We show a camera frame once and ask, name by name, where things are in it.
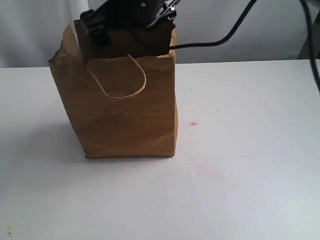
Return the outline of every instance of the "black wire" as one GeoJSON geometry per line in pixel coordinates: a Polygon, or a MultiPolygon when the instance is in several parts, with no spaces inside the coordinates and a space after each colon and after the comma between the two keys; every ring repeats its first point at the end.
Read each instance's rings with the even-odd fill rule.
{"type": "Polygon", "coordinates": [[[313,33],[312,33],[312,19],[308,4],[305,0],[299,0],[305,16],[306,28],[307,28],[307,40],[308,40],[308,50],[309,50],[309,60],[311,65],[311,70],[313,73],[314,81],[316,86],[318,87],[320,93],[320,77],[317,68],[316,58],[315,58],[315,50],[314,50],[314,42],[313,42],[313,33]]]}
{"type": "Polygon", "coordinates": [[[181,44],[176,46],[171,46],[170,49],[185,49],[185,48],[194,48],[194,47],[214,47],[219,46],[227,41],[229,41],[232,36],[236,33],[242,22],[245,20],[246,16],[250,12],[251,8],[254,6],[254,4],[257,2],[257,0],[251,0],[248,5],[245,7],[244,11],[242,12],[239,19],[236,21],[235,25],[232,27],[231,31],[221,40],[215,41],[215,42],[203,42],[203,43],[187,43],[187,44],[181,44]]]}

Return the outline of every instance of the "red stain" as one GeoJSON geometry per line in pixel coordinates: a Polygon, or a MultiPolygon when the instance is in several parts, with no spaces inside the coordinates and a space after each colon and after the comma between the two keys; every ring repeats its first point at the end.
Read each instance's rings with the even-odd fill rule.
{"type": "Polygon", "coordinates": [[[189,122],[189,127],[193,127],[193,126],[196,126],[196,125],[198,125],[197,122],[194,122],[194,121],[189,122]]]}

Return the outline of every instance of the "white table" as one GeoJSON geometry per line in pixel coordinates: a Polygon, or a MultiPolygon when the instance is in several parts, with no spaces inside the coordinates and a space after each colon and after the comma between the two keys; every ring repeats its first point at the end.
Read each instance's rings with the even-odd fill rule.
{"type": "Polygon", "coordinates": [[[177,65],[169,159],[84,159],[48,68],[0,86],[0,240],[320,239],[307,60],[177,65]]]}

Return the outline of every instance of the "paper bag handle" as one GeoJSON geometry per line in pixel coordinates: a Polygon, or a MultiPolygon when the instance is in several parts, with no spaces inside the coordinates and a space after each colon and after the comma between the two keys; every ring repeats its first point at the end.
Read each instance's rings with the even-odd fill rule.
{"type": "Polygon", "coordinates": [[[134,96],[137,96],[139,93],[141,93],[145,88],[146,88],[146,84],[147,84],[147,76],[146,76],[146,73],[145,71],[143,70],[143,68],[139,65],[139,63],[130,55],[128,54],[127,55],[128,58],[130,60],[133,61],[133,63],[141,70],[142,74],[143,74],[143,85],[142,87],[140,87],[139,90],[137,90],[136,92],[132,93],[132,94],[129,94],[129,95],[126,95],[126,96],[110,96],[108,93],[106,93],[106,91],[104,90],[104,88],[102,87],[101,83],[99,82],[99,80],[97,79],[96,75],[91,71],[90,68],[88,68],[87,66],[87,70],[88,72],[92,75],[92,77],[94,78],[94,80],[96,81],[96,83],[98,84],[100,90],[103,92],[103,94],[110,98],[110,99],[115,99],[115,100],[123,100],[123,99],[128,99],[128,98],[132,98],[134,96]]]}

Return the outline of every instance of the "gray wall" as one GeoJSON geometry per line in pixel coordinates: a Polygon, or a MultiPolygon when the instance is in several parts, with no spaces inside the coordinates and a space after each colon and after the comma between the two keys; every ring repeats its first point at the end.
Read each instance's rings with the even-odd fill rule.
{"type": "MultiPolygon", "coordinates": [[[[97,8],[104,0],[89,0],[97,8]]],[[[211,42],[231,29],[249,0],[182,0],[178,40],[211,42]]],[[[311,8],[315,17],[318,10],[311,8]]],[[[0,67],[47,66],[70,21],[67,0],[1,0],[0,67]]],[[[294,59],[306,39],[298,0],[259,0],[225,45],[179,50],[178,63],[294,59]]]]}

